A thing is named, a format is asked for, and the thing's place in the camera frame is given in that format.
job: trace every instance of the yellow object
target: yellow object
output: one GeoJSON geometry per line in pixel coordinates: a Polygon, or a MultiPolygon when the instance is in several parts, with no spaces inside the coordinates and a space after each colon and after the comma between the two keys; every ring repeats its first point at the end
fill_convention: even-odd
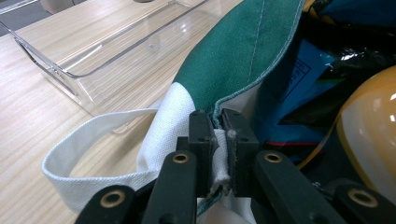
{"type": "Polygon", "coordinates": [[[364,82],[338,118],[339,138],[358,174],[396,203],[396,66],[364,82]]]}

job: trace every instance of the wooden table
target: wooden table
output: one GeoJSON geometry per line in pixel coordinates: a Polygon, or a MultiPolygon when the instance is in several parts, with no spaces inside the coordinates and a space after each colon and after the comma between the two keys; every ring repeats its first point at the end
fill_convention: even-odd
{"type": "MultiPolygon", "coordinates": [[[[227,2],[226,13],[238,1],[227,2]]],[[[132,0],[90,0],[18,31],[51,58],[62,59],[70,48],[96,38],[85,35],[73,43],[62,36],[109,14],[120,20],[149,6],[132,0]]],[[[73,223],[69,210],[46,177],[41,162],[68,133],[92,116],[51,85],[26,57],[11,35],[0,37],[0,223],[73,223]]],[[[110,134],[78,163],[73,176],[123,175],[134,160],[150,119],[122,135],[110,134]]]]}

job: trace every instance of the transparent plastic tray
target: transparent plastic tray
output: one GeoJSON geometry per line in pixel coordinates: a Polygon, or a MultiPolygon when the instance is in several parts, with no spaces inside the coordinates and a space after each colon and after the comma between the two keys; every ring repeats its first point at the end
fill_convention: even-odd
{"type": "Polygon", "coordinates": [[[160,100],[184,58],[225,13],[219,3],[210,6],[215,1],[163,1],[100,41],[56,61],[2,25],[43,75],[96,116],[160,100]]]}

